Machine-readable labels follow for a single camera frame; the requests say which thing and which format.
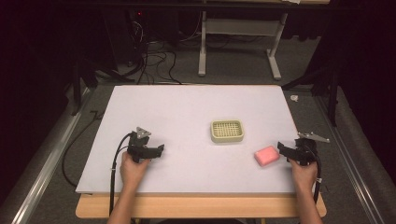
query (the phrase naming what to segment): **beige basket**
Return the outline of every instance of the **beige basket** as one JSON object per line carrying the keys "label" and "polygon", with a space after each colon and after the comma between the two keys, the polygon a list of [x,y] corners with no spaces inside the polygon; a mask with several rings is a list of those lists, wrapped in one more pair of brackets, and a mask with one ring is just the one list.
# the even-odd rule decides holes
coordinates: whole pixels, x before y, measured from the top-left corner
{"label": "beige basket", "polygon": [[215,143],[240,142],[244,138],[244,130],[239,120],[212,121],[212,141]]}

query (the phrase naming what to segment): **white metal frame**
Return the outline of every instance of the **white metal frame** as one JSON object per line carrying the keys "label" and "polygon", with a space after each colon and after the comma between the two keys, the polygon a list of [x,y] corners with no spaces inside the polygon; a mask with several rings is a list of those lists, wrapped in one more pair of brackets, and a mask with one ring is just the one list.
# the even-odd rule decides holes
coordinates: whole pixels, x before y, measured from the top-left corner
{"label": "white metal frame", "polygon": [[206,75],[206,34],[226,35],[267,35],[274,36],[274,44],[266,51],[273,77],[280,80],[281,75],[276,63],[275,53],[285,27],[287,13],[282,14],[280,21],[245,21],[227,19],[208,19],[206,12],[202,13],[201,50],[199,54],[198,76]]}

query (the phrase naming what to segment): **white board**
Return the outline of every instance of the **white board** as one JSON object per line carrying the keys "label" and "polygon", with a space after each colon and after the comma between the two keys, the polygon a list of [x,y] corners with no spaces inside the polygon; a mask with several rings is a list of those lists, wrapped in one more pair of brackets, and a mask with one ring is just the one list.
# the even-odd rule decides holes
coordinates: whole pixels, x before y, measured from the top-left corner
{"label": "white board", "polygon": [[[210,123],[239,119],[244,139],[215,144]],[[148,147],[165,145],[147,170],[139,193],[294,192],[290,164],[281,156],[260,167],[253,153],[298,138],[278,86],[118,86],[92,145],[76,192],[110,191],[110,168],[125,134],[151,132]],[[120,192],[120,159],[116,192]]]}

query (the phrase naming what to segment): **hand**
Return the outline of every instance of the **hand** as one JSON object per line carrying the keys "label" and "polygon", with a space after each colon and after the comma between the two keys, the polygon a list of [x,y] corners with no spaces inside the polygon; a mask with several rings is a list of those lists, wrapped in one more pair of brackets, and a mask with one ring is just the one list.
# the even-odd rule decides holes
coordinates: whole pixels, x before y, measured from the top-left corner
{"label": "hand", "polygon": [[150,160],[143,160],[140,163],[135,163],[128,152],[123,152],[120,167],[123,187],[137,189],[137,186],[142,180],[149,163]]}
{"label": "hand", "polygon": [[289,159],[293,172],[294,187],[297,191],[312,192],[312,187],[317,179],[318,167],[316,162],[301,166],[297,161]]}

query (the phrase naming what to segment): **sponge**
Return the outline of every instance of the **sponge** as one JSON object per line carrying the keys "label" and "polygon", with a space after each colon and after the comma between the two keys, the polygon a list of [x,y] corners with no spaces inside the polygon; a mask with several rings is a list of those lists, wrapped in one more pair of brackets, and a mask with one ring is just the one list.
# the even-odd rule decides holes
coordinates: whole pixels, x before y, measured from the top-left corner
{"label": "sponge", "polygon": [[265,147],[254,153],[254,158],[260,166],[267,165],[279,159],[279,153],[272,146]]}

